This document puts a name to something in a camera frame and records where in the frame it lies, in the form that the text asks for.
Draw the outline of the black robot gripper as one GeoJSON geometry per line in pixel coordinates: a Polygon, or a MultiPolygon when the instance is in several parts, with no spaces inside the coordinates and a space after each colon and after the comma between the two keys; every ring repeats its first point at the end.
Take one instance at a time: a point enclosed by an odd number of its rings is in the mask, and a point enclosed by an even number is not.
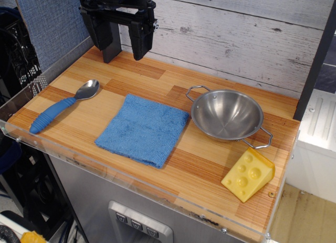
{"type": "Polygon", "coordinates": [[[142,59],[152,49],[158,29],[152,0],[80,0],[83,22],[94,45],[105,50],[113,41],[110,23],[129,26],[133,57],[142,59]]]}

